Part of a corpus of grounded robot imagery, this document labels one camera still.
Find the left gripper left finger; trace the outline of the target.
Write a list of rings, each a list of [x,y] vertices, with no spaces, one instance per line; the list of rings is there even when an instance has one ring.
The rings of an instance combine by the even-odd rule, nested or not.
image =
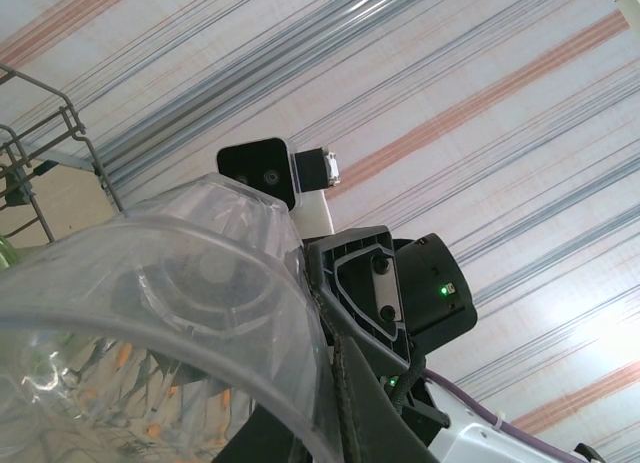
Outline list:
[[[302,441],[278,418],[256,407],[247,422],[219,453],[219,463],[313,462]]]

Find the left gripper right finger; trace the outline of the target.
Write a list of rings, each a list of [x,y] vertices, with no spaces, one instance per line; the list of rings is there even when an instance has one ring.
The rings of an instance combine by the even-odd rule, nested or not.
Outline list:
[[[342,338],[342,446],[347,462],[433,462],[351,337]]]

